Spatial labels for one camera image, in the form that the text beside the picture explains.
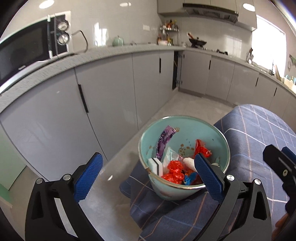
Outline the person's right hand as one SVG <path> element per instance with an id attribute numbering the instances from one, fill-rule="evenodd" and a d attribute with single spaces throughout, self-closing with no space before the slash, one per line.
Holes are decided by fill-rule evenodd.
<path id="1" fill-rule="evenodd" d="M 271 237 L 272 240 L 275 240 L 275 238 L 279 235 L 288 218 L 289 218 L 289 215 L 288 213 L 286 213 L 280 220 L 276 222 L 275 230 L 273 231 L 272 237 Z"/>

